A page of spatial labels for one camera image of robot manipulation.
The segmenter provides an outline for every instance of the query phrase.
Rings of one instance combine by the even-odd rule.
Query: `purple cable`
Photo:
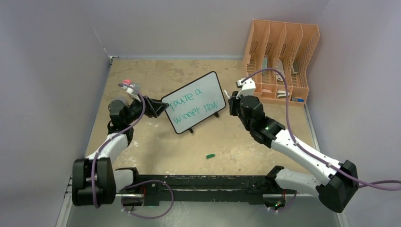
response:
[[[95,166],[96,166],[96,161],[97,161],[97,158],[99,157],[100,152],[102,152],[102,150],[105,148],[105,146],[106,146],[108,143],[110,143],[114,138],[116,138],[117,136],[119,136],[119,135],[123,134],[124,132],[128,131],[128,130],[131,129],[132,127],[134,127],[134,126],[140,121],[140,119],[143,117],[143,114],[145,113],[145,99],[143,98],[142,94],[141,94],[139,91],[137,91],[132,85],[129,85],[129,84],[118,84],[118,86],[120,86],[120,87],[122,87],[122,86],[130,87],[130,88],[134,89],[134,90],[138,93],[138,95],[139,95],[139,97],[140,97],[140,100],[142,101],[142,112],[140,113],[139,118],[138,118],[136,121],[134,121],[134,123],[133,123],[132,125],[128,126],[128,127],[125,128],[124,130],[118,132],[117,134],[115,134],[114,136],[112,136],[111,138],[109,138],[108,140],[106,140],[106,141],[99,147],[98,152],[95,154],[95,157],[93,158],[93,161],[92,161],[92,169],[91,169],[91,173],[90,173],[90,181],[91,181],[91,184],[92,184],[93,204],[94,204],[94,206],[95,206],[96,208],[99,208],[99,205],[97,204],[96,189],[95,189]]]
[[[173,205],[174,205],[174,195],[173,195],[173,190],[172,190],[172,189],[170,188],[170,186],[168,186],[168,184],[166,184],[165,182],[160,181],[160,180],[148,180],[148,181],[144,181],[144,182],[141,182],[141,183],[137,183],[137,184],[128,186],[128,187],[126,187],[125,189],[136,188],[136,187],[138,187],[138,186],[141,186],[141,185],[143,185],[143,184],[150,183],[150,182],[162,183],[163,185],[165,185],[165,186],[169,189],[170,194],[171,194],[171,203],[170,203],[170,206],[168,207],[168,209],[167,209],[164,213],[162,213],[162,214],[160,214],[160,215],[157,215],[157,216],[153,216],[153,217],[142,216],[142,215],[139,215],[139,214],[132,213],[131,211],[128,211],[128,210],[124,207],[124,203],[122,202],[122,199],[123,199],[123,198],[121,198],[122,210],[124,210],[124,211],[125,211],[126,213],[128,213],[128,214],[134,215],[134,216],[136,216],[136,217],[138,217],[138,218],[144,218],[144,219],[157,219],[157,218],[160,218],[160,217],[166,215],[166,214],[171,210],[171,208],[172,208]]]
[[[283,76],[283,74],[281,74],[281,72],[279,72],[277,69],[273,69],[273,68],[265,68],[265,69],[258,70],[258,71],[256,71],[255,73],[253,73],[252,75],[249,75],[249,76],[247,76],[245,79],[243,79],[243,80],[241,81],[241,83],[244,83],[247,79],[253,77],[253,76],[256,75],[257,73],[263,72],[263,71],[267,71],[267,70],[274,71],[274,72],[278,73],[278,74],[281,76],[281,78],[283,79],[283,82],[284,82],[284,87],[285,87],[285,89],[286,89],[286,93],[287,93],[287,92],[288,92],[288,87],[287,87],[287,82],[286,82],[285,77]],[[365,182],[365,181],[359,180],[359,179],[357,179],[357,178],[355,178],[355,177],[353,177],[353,176],[350,176],[349,174],[345,173],[344,171],[342,171],[342,170],[338,169],[337,167],[335,167],[335,166],[329,164],[329,162],[327,162],[327,161],[325,161],[325,160],[319,158],[318,156],[316,156],[316,155],[310,153],[309,151],[307,151],[305,148],[303,148],[303,147],[297,142],[297,140],[295,139],[295,136],[294,136],[294,134],[293,134],[293,132],[292,132],[291,126],[290,126],[290,124],[289,124],[288,106],[289,106],[289,101],[288,101],[288,96],[286,96],[286,120],[287,120],[288,132],[289,132],[289,134],[290,134],[290,136],[291,136],[293,142],[294,142],[303,152],[305,152],[307,155],[309,155],[309,156],[313,157],[314,159],[316,159],[316,160],[318,160],[318,161],[324,163],[326,166],[331,167],[332,169],[334,169],[334,170],[336,170],[337,172],[341,173],[341,174],[344,175],[345,177],[347,177],[347,178],[349,178],[349,179],[351,179],[351,180],[353,180],[353,181],[355,181],[355,182],[358,182],[358,183],[360,183],[360,184],[363,184],[362,186],[360,186],[360,188],[368,187],[368,186],[369,186],[369,187],[372,187],[372,188],[376,188],[376,189],[380,189],[380,190],[386,190],[386,191],[399,191],[399,190],[401,190],[401,181],[399,181],[399,180],[384,180],[384,181],[376,181],[376,182],[371,182],[371,183]],[[399,186],[398,186],[398,187],[385,187],[385,186],[379,186],[379,185],[377,185],[377,184],[383,184],[383,183],[397,183],[397,184],[399,184]]]

